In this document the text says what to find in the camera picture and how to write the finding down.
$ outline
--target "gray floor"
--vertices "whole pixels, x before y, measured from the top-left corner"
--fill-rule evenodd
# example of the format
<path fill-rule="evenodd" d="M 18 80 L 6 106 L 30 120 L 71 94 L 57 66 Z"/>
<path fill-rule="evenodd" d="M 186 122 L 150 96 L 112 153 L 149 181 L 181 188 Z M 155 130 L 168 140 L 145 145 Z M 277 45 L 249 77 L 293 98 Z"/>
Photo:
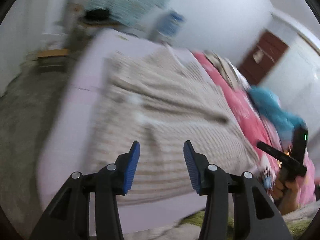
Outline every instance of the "gray floor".
<path fill-rule="evenodd" d="M 36 190 L 37 158 L 76 62 L 75 55 L 67 59 L 68 73 L 36 74 L 33 58 L 29 56 L 21 75 L 0 98 L 0 205 L 24 238 L 42 213 Z"/>

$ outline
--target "pink cloth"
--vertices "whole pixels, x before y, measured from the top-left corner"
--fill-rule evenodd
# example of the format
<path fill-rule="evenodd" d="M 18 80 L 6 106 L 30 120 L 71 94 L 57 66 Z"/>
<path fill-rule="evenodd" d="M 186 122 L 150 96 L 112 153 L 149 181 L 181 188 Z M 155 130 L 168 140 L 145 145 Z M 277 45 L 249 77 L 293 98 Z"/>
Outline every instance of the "pink cloth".
<path fill-rule="evenodd" d="M 274 174 L 277 174 L 279 171 L 277 160 L 255 146 L 257 141 L 260 140 L 281 150 L 280 140 L 274 126 L 269 120 L 260 119 L 257 112 L 252 108 L 247 94 L 242 90 L 232 90 L 222 78 L 218 70 L 211 64 L 203 53 L 193 52 L 193 55 L 206 70 L 213 82 L 222 88 L 227 103 L 237 119 L 242 132 L 259 156 L 260 163 L 258 163 L 258 166 L 265 165 L 265 161 L 267 159 L 270 164 L 269 167 Z M 304 164 L 308 169 L 306 177 L 297 178 L 297 182 L 300 186 L 297 203 L 301 206 L 315 201 L 315 168 L 312 161 L 309 159 L 307 152 L 305 154 Z"/>

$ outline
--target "teal cloth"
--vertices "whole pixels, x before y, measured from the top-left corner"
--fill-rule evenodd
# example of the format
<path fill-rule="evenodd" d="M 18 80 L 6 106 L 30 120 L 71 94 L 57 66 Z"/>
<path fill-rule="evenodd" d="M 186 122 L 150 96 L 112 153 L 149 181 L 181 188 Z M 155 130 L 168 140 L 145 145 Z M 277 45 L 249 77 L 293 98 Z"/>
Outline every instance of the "teal cloth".
<path fill-rule="evenodd" d="M 305 126 L 302 118 L 280 108 L 278 97 L 270 90 L 252 86 L 248 93 L 259 114 L 272 122 L 281 142 L 291 141 L 294 129 Z"/>

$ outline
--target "white fuzzy blanket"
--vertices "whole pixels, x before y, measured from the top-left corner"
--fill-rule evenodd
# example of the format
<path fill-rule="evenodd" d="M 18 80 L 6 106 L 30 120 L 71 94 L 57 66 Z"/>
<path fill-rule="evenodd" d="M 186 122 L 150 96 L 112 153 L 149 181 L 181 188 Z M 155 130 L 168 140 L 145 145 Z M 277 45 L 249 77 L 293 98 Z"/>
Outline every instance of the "white fuzzy blanket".
<path fill-rule="evenodd" d="M 142 59 L 115 55 L 99 105 L 90 155 L 96 172 L 140 142 L 132 189 L 119 204 L 136 204 L 192 191 L 183 143 L 228 173 L 240 175 L 258 157 L 220 87 L 205 82 L 196 65 L 182 67 L 163 48 Z"/>

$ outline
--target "pink bed sheet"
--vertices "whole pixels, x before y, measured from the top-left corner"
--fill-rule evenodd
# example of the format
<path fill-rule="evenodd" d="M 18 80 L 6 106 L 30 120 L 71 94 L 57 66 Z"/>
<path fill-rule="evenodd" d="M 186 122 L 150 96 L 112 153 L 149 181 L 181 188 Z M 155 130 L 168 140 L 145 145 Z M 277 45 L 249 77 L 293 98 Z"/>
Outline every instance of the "pink bed sheet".
<path fill-rule="evenodd" d="M 266 166 L 266 160 L 268 160 L 267 165 L 272 169 L 274 175 L 276 175 L 279 171 L 277 160 L 255 146 L 257 141 L 260 140 L 281 150 L 280 140 L 274 126 L 269 120 L 265 118 L 262 120 L 260 119 L 259 115 L 251 106 L 247 94 L 242 90 L 231 89 L 218 70 L 211 64 L 203 53 L 193 52 L 193 55 L 206 70 L 213 82 L 222 88 L 226 101 L 237 119 L 242 132 L 259 156 L 260 163 L 258 163 L 258 166 Z M 304 206 L 316 200 L 314 194 L 315 168 L 313 162 L 308 157 L 307 151 L 303 162 L 308 171 L 304 178 L 297 178 L 297 182 L 300 186 L 297 203 L 300 206 Z"/>

